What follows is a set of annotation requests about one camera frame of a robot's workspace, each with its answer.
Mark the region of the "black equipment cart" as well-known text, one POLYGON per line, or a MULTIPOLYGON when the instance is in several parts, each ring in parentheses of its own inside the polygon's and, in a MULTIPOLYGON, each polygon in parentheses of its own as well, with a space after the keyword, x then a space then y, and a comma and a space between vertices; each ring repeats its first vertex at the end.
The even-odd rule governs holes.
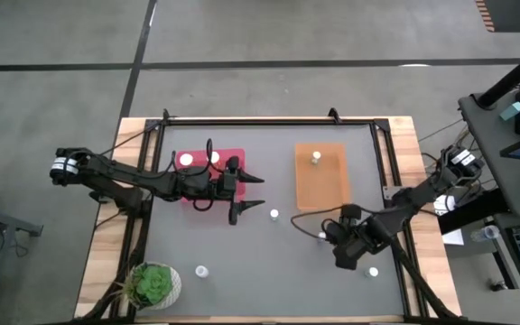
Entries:
POLYGON ((510 104, 518 101, 516 96, 519 92, 516 89, 507 93, 492 106, 492 110, 485 110, 477 105, 475 99, 480 95, 459 100, 463 119, 475 138, 497 187, 439 217, 439 223, 441 232, 446 234, 477 220, 493 218, 520 275, 518 256, 509 243, 507 233, 509 228, 520 227, 520 159, 500 155, 503 149, 519 143, 520 135, 515 132, 512 122, 504 121, 499 116, 510 104))

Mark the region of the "pink translucent plastic bin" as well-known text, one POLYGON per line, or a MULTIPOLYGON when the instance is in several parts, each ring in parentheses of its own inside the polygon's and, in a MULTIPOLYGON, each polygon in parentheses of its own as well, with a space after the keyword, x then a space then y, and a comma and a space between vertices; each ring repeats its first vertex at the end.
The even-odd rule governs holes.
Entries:
MULTIPOLYGON (((218 169, 224 169, 226 162, 231 156, 237 156, 239 158, 239 167, 244 169, 246 167, 246 153, 242 148, 228 148, 228 149, 214 149, 213 151, 219 153, 219 161, 217 163, 212 163, 209 167, 209 171, 211 173, 211 178, 213 180, 217 179, 219 172, 214 170, 214 167, 218 169)), ((198 151, 179 151, 175 157, 175 165, 178 169, 184 169, 189 167, 205 167, 208 163, 208 156, 205 150, 198 151), (193 162, 189 166, 182 166, 179 162, 180 156, 183 153, 189 153, 193 156, 193 162)))

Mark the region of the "green succulent in white pot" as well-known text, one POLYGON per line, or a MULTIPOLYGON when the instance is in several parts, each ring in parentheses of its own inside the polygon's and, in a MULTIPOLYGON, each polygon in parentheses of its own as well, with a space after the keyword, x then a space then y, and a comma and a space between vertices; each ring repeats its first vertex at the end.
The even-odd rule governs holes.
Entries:
POLYGON ((144 262, 134 266, 122 283, 116 283, 117 296, 128 300, 137 310, 163 310, 180 298, 182 282, 171 266, 144 262))

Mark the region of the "black diagonal pole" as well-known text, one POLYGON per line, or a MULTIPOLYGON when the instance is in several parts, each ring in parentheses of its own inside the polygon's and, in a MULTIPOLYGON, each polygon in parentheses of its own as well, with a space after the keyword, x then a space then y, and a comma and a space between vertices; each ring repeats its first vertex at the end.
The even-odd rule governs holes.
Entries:
POLYGON ((500 81, 475 99, 477 105, 492 110, 496 102, 520 83, 520 63, 509 71, 500 81))

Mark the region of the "teal small box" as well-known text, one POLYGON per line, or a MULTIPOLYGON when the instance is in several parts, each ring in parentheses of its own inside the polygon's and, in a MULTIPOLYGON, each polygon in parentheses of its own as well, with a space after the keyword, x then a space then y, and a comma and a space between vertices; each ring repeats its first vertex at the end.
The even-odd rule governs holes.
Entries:
POLYGON ((520 102, 514 102, 505 108, 500 114, 500 118, 508 121, 520 114, 520 102))

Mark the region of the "orange translucent plastic bin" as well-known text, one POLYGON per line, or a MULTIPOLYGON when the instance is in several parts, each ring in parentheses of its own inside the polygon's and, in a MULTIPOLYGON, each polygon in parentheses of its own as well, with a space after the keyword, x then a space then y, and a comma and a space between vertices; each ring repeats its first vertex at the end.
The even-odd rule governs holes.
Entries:
POLYGON ((296 202, 300 212, 331 209, 351 202, 345 145, 297 143, 295 145, 296 202), (311 163, 314 151, 321 153, 311 163))

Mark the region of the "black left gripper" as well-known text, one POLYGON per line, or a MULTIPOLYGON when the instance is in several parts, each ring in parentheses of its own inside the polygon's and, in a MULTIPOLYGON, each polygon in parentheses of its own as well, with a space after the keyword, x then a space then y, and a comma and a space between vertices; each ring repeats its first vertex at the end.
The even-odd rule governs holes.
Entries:
MULTIPOLYGON (((239 158, 231 156, 225 165, 224 171, 218 176, 218 195, 229 203, 228 223, 235 225, 238 215, 252 207, 264 204, 263 200, 241 200, 237 201, 237 177, 239 171, 239 158)), ((263 183, 265 180, 240 171, 240 181, 243 183, 263 183)))

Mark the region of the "white paper sheet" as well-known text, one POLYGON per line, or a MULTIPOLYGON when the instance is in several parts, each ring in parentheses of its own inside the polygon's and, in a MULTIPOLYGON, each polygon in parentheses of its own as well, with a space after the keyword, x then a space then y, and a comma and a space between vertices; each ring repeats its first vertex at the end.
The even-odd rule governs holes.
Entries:
POLYGON ((442 235, 441 238, 445 245, 451 245, 451 246, 463 246, 464 245, 464 238, 462 235, 462 230, 460 228, 442 235))

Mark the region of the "black aluminium table frame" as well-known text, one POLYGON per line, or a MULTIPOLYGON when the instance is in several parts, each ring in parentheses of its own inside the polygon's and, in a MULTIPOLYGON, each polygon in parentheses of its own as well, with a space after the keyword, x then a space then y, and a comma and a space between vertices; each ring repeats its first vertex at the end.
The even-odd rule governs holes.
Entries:
MULTIPOLYGON (((144 128, 157 123, 155 117, 125 117, 118 126, 116 149, 112 156, 121 163, 140 164, 144 168, 158 166, 160 149, 163 146, 162 127, 142 135, 144 128)), ((332 116, 233 116, 233 117, 171 117, 170 126, 196 125, 301 125, 332 126, 332 116)), ((393 185, 413 186, 421 182, 424 168, 413 120, 409 116, 371 116, 373 133, 378 146, 380 173, 393 185)), ((125 262, 132 250, 139 245, 142 230, 147 222, 143 219, 127 219, 118 216, 114 225, 93 233, 88 260, 84 270, 79 297, 74 311, 74 320, 87 320, 89 312, 108 292, 116 278, 118 267, 125 262)), ((399 237, 412 259, 418 264, 425 281, 432 287, 443 303, 456 314, 461 313, 459 298, 452 279, 445 246, 441 239, 437 218, 429 210, 422 211, 412 221, 406 232, 399 237)), ((389 323, 402 322, 399 315, 383 316, 181 316, 137 317, 133 308, 117 298, 97 317, 100 325, 138 322, 139 325, 172 323, 255 323, 255 324, 316 324, 316 323, 389 323)))

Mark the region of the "dark mat with brick border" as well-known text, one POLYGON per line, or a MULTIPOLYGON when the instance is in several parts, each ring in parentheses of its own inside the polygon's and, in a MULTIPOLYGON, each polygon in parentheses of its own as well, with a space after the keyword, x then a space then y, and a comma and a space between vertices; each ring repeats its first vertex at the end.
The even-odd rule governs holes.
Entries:
POLYGON ((473 0, 490 33, 520 33, 520 0, 473 0))

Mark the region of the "white power adapter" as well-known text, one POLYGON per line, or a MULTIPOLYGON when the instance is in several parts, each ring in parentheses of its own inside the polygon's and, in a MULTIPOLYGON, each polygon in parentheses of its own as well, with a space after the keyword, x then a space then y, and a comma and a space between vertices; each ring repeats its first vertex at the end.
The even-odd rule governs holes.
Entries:
POLYGON ((455 198, 451 195, 441 195, 434 203, 434 212, 437 216, 442 216, 455 209, 455 198))

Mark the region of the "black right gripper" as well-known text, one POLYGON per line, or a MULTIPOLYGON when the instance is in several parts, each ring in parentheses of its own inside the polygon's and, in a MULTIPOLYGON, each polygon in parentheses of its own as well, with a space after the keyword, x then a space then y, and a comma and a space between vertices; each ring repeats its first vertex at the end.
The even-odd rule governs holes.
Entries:
POLYGON ((376 255, 388 247, 369 231, 366 222, 358 222, 354 217, 340 216, 338 221, 325 219, 322 231, 327 233, 323 243, 333 248, 335 266, 341 269, 355 270, 358 259, 365 253, 376 255))

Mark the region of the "clear water bottle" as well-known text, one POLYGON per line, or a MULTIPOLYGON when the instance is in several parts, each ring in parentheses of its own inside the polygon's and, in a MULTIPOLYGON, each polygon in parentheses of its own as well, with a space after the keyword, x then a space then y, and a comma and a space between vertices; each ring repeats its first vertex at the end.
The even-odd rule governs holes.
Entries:
POLYGON ((474 242, 484 242, 498 238, 500 230, 495 225, 488 225, 471 232, 470 238, 474 242))

